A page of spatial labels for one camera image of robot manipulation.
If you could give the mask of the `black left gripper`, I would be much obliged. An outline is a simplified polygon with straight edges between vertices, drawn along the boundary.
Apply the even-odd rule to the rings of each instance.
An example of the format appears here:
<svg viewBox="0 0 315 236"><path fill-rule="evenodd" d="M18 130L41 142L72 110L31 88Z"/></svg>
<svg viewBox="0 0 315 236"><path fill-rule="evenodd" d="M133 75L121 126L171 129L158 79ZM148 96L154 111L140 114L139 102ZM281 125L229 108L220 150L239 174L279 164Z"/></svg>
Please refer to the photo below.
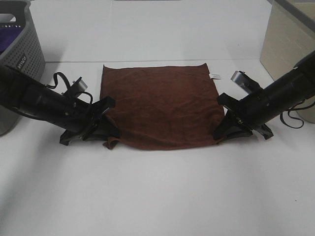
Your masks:
<svg viewBox="0 0 315 236"><path fill-rule="evenodd" d="M108 141L109 138L119 138L120 130L105 115L107 111L115 108L115 100L107 96L104 99L90 104L86 111L71 120L77 128L67 128L60 136L60 144L69 145L75 139L82 141Z"/></svg>

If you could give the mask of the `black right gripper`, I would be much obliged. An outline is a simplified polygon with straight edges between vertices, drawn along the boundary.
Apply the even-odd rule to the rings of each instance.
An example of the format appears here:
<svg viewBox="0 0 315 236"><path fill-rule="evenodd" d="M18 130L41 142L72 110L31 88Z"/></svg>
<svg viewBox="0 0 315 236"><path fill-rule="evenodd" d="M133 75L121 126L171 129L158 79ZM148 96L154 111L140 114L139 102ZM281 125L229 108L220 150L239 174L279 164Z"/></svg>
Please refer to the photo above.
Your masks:
<svg viewBox="0 0 315 236"><path fill-rule="evenodd" d="M222 93L218 98L219 105L224 106L227 112L213 132L215 140L230 140L235 138L249 137L256 130L266 140L272 137L272 131L266 124L255 125L250 121L250 117L245 113L241 102L226 93Z"/></svg>

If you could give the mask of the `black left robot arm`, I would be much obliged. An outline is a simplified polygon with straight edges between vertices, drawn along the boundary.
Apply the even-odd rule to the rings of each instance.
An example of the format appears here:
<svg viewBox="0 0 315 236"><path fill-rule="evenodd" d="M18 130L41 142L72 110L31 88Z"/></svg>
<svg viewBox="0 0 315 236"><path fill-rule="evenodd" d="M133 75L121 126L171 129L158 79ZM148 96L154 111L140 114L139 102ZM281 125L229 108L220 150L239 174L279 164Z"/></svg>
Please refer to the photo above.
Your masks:
<svg viewBox="0 0 315 236"><path fill-rule="evenodd" d="M119 129L105 116L115 107L107 96L93 102L87 85L79 78L72 84L56 72L54 85L44 85L9 66L0 67L0 104L21 116L46 121L65 129L60 144L69 145L75 139L107 141L118 138Z"/></svg>

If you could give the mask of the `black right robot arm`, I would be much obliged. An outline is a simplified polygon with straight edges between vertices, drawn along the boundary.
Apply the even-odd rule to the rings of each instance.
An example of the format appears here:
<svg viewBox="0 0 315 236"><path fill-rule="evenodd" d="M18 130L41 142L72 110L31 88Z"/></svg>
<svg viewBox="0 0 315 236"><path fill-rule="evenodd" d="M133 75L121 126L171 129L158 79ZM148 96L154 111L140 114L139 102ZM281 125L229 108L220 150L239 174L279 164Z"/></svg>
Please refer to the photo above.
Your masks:
<svg viewBox="0 0 315 236"><path fill-rule="evenodd" d="M235 71L231 80L247 96L237 100L222 93L217 102L227 109L222 122L213 132L215 140L249 137L257 131L264 139L273 136L266 123L283 112L298 111L298 105L315 95L315 54L300 60L291 71L266 88L243 71Z"/></svg>

